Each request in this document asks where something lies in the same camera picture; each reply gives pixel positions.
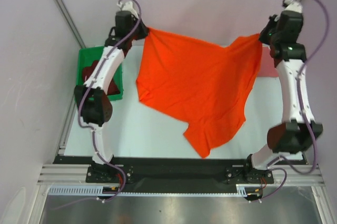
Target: white tabletop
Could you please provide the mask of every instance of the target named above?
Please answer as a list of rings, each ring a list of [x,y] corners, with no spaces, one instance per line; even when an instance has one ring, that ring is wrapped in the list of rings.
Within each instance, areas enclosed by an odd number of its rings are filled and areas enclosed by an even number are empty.
[[[187,123],[157,112],[138,101],[136,78],[142,46],[133,46],[123,62],[123,99],[113,101],[112,118],[104,124],[116,157],[200,158],[183,133]],[[245,106],[246,122],[235,137],[211,151],[208,158],[243,159],[266,144],[270,127],[280,123],[282,93],[279,79],[258,77]],[[64,155],[92,156],[88,129],[77,123],[77,112]],[[302,160],[300,153],[290,156]]]

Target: purple cable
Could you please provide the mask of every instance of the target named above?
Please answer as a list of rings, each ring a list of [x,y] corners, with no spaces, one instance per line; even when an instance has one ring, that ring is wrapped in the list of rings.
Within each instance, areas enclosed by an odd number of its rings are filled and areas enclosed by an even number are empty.
[[[297,86],[297,92],[298,92],[298,97],[299,97],[299,103],[300,103],[301,111],[304,111],[305,109],[304,109],[303,95],[302,95],[302,90],[301,90],[301,79],[300,79],[300,76],[302,75],[302,72],[303,72],[304,68],[307,66],[307,64],[309,63],[309,61],[311,61],[312,58],[317,55],[317,51],[324,44],[324,42],[326,40],[326,37],[328,36],[329,28],[330,28],[330,18],[329,18],[328,10],[326,9],[326,7],[324,6],[324,4],[320,0],[314,0],[314,1],[316,3],[318,3],[318,5],[323,10],[326,26],[325,26],[324,35],[323,35],[320,43],[315,48],[315,50],[312,52],[312,54],[308,57],[308,59],[303,63],[303,65],[301,66],[301,68],[300,68],[300,70],[298,72],[298,75],[297,75],[297,80],[296,80],[297,85],[296,86]],[[301,175],[310,174],[310,173],[312,173],[316,169],[316,166],[317,166],[317,143],[316,143],[316,137],[314,135],[314,132],[312,131],[312,128],[310,126],[310,122],[309,122],[309,120],[306,117],[306,114],[304,112],[302,113],[302,117],[303,117],[303,120],[304,120],[304,123],[305,123],[306,127],[308,128],[308,131],[309,131],[309,134],[310,134],[310,137],[311,137],[311,140],[312,140],[312,145],[313,145],[314,160],[313,160],[313,164],[311,166],[311,169],[309,171],[305,171],[305,172],[300,171],[300,170],[298,170],[291,163],[291,161],[289,159],[287,159],[283,155],[279,155],[278,157],[276,157],[275,159],[273,159],[270,163],[268,163],[267,166],[274,165],[277,162],[279,162],[281,159],[283,159],[295,172],[297,172],[298,174],[301,174]],[[279,191],[283,187],[283,185],[285,184],[285,181],[286,181],[287,176],[288,176],[286,170],[284,170],[283,168],[273,168],[273,169],[270,169],[270,170],[282,170],[284,172],[284,179],[283,179],[282,183],[280,184],[280,186],[275,191],[273,191],[272,193],[270,193],[267,196],[263,197],[263,199],[265,199],[267,197],[270,197],[271,195],[274,195],[277,191]]]
[[[100,64],[96,74],[94,75],[94,78],[96,79],[99,75],[99,73],[101,72],[102,70],[102,67],[104,65],[104,63],[106,62],[107,58],[112,54],[112,52],[120,45],[122,44],[124,41],[126,41],[135,31],[136,29],[138,28],[140,22],[141,22],[141,16],[142,16],[142,9],[141,9],[141,6],[139,5],[139,3],[136,1],[136,0],[131,0],[133,1],[137,7],[138,7],[138,11],[139,11],[139,14],[138,14],[138,20],[135,24],[135,26],[132,28],[132,30],[124,37],[122,38],[120,41],[118,41],[116,43],[116,45],[114,45],[112,47],[112,49],[107,53],[106,55],[106,59],[104,59],[102,61],[102,63]],[[94,147],[94,150],[95,150],[95,153],[97,154],[97,156],[102,160],[102,162],[104,162],[106,165],[118,170],[122,176],[123,176],[123,183],[120,187],[120,189],[118,190],[118,192],[116,192],[115,195],[111,196],[110,198],[106,199],[106,200],[102,200],[102,202],[109,202],[111,200],[113,200],[125,187],[125,182],[126,182],[126,175],[125,175],[125,172],[118,166],[115,166],[109,162],[107,162],[106,160],[104,160],[104,158],[100,155],[100,152],[98,151],[98,148],[96,146],[96,139],[95,139],[95,129],[93,126],[91,125],[83,125],[82,122],[81,122],[81,113],[82,113],[82,108],[83,108],[83,105],[84,105],[84,101],[86,100],[86,98],[88,97],[89,95],[89,92],[92,88],[92,86],[94,85],[94,81],[92,81],[90,83],[90,85],[88,86],[86,92],[84,93],[81,101],[80,101],[80,105],[78,106],[78,116],[77,116],[77,121],[78,121],[78,124],[80,125],[81,128],[89,128],[92,130],[92,141],[93,141],[93,147]],[[67,204],[64,204],[62,206],[59,206],[59,207],[56,207],[56,208],[53,208],[52,210],[58,210],[58,209],[61,209],[61,208],[64,208],[64,207],[68,207],[68,206],[71,206],[73,204],[76,204],[76,203],[79,203],[79,202],[82,202],[82,201],[86,201],[86,200],[97,200],[97,198],[92,198],[92,197],[88,197],[88,198],[84,198],[84,199],[79,199],[79,200],[76,200],[76,201],[73,201],[73,202],[70,202],[70,203],[67,203]]]

